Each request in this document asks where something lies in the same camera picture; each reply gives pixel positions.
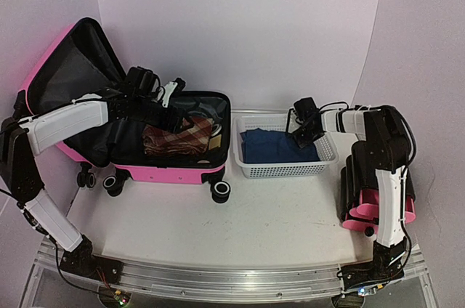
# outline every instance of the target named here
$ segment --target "clothing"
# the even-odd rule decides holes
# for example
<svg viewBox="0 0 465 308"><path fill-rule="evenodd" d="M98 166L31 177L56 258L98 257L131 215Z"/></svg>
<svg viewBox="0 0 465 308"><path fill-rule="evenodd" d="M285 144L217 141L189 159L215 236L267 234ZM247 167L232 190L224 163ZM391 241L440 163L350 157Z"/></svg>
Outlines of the clothing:
<svg viewBox="0 0 465 308"><path fill-rule="evenodd" d="M242 132L244 163L303 163L320 161L314 144L302 149L283 131L261 129Z"/></svg>
<svg viewBox="0 0 465 308"><path fill-rule="evenodd" d="M191 117L194 126L172 134L147 125L142 133L146 155L169 157L173 155L200 155L205 153L211 136L213 119Z"/></svg>

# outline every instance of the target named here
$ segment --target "white wall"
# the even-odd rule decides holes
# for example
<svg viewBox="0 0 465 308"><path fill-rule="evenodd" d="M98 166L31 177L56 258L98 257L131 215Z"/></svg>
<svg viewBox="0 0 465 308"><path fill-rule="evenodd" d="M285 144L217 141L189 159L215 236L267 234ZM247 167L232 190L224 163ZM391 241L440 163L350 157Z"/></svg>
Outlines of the white wall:
<svg viewBox="0 0 465 308"><path fill-rule="evenodd" d="M234 108L351 101L378 0L99 0L124 66L228 94Z"/></svg>
<svg viewBox="0 0 465 308"><path fill-rule="evenodd" d="M99 18L97 0L0 0L0 118L12 114L17 90L57 34L87 15ZM38 165L47 189L65 210L77 191L78 165L54 147L39 157ZM19 304L41 239L15 202L0 194L0 307Z"/></svg>
<svg viewBox="0 0 465 308"><path fill-rule="evenodd" d="M355 103L397 106L418 141L413 228L441 307L465 307L465 0L380 0Z"/></svg>

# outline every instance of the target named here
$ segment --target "robotic arm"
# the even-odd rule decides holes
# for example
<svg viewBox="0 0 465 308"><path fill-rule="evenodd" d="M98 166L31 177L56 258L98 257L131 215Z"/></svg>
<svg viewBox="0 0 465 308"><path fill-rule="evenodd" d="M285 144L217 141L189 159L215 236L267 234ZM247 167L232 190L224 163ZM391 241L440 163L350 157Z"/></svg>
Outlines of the robotic arm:
<svg viewBox="0 0 465 308"><path fill-rule="evenodd" d="M414 138L402 115L391 106L323 110L312 98L294 104L302 125L294 139L304 147L325 132L356 134L366 142L367 159L376 167L379 185L379 230L373 244L373 260L342 267L346 293L373 294L388 282L403 277L402 257L411 239L405 231L405 179L415 155Z"/></svg>
<svg viewBox="0 0 465 308"><path fill-rule="evenodd" d="M190 122L187 114L169 106L170 96L182 90L184 81L170 82L169 90L162 95L151 94L155 77L149 70L132 68L116 89L104 88L98 94L86 94L69 105L20 121L8 118L1 125L0 175L33 228L63 247L60 268L66 272L99 280L99 268L109 283L116 283L122 264L92 255L92 242L49 197L34 157L64 139L121 118L171 132L186 129L183 125Z"/></svg>

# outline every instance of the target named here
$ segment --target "folded navy shirt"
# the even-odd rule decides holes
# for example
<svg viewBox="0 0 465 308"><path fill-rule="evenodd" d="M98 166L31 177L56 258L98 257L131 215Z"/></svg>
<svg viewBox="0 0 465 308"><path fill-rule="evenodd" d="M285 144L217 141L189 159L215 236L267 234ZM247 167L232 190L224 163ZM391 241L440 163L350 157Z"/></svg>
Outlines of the folded navy shirt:
<svg viewBox="0 0 465 308"><path fill-rule="evenodd" d="M320 161L314 144L300 149L296 142L282 131L255 129L242 132L240 136L246 164Z"/></svg>

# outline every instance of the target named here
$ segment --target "laundry basket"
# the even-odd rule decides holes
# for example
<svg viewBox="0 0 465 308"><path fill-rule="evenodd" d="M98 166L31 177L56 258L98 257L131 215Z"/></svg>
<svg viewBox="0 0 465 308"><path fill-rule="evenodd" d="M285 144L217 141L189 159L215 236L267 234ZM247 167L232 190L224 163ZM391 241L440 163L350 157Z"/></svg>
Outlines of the laundry basket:
<svg viewBox="0 0 465 308"><path fill-rule="evenodd" d="M286 130L286 114L257 114L241 115L234 119L232 127L232 149L235 162L242 168L246 177L260 179L267 177L295 177L318 175L330 164L338 161L336 146L330 134L315 141L318 157L321 161L304 163L271 163L271 164L246 164L243 162L241 132L254 129L262 130ZM298 128L298 124L291 121L289 132Z"/></svg>

